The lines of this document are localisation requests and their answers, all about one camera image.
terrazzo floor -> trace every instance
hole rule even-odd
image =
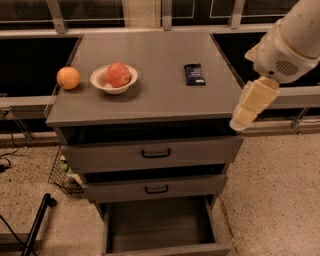
[[[213,209],[217,239],[232,245],[228,256],[320,255],[320,127],[304,129],[301,136],[286,128],[244,133]],[[55,135],[35,134],[27,147],[21,134],[14,141],[19,150],[8,157],[12,167],[0,173],[0,214],[15,232],[29,232],[50,193],[58,205],[46,212],[37,254],[101,255],[103,221],[96,208],[48,183],[59,148]],[[0,135],[0,154],[14,149],[10,136]],[[2,222],[0,233],[8,233]]]

drawer front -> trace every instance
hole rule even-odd
[[[71,168],[80,173],[166,168],[233,162],[242,136],[140,143],[63,146]]]
[[[83,186],[83,190],[90,201],[107,203],[211,195],[222,192],[226,182],[227,175],[220,174],[134,182],[112,182],[111,184],[86,184]]]
[[[215,241],[211,208],[203,197],[107,205],[105,256],[225,256]]]

gray cabinet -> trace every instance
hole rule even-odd
[[[139,73],[127,92],[111,96],[88,82],[119,60]],[[188,63],[201,63],[205,86],[186,85]],[[228,125],[240,87],[213,38],[89,34],[72,66],[80,86],[59,92],[47,124],[104,219],[102,254],[226,255],[211,209],[243,140]]]

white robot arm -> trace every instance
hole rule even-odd
[[[320,0],[300,0],[276,22],[245,57],[260,78],[242,90],[230,127],[246,129],[278,96],[280,83],[291,83],[320,61]]]

orange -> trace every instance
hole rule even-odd
[[[65,90],[72,90],[79,85],[80,74],[73,67],[64,67],[58,71],[58,84]]]

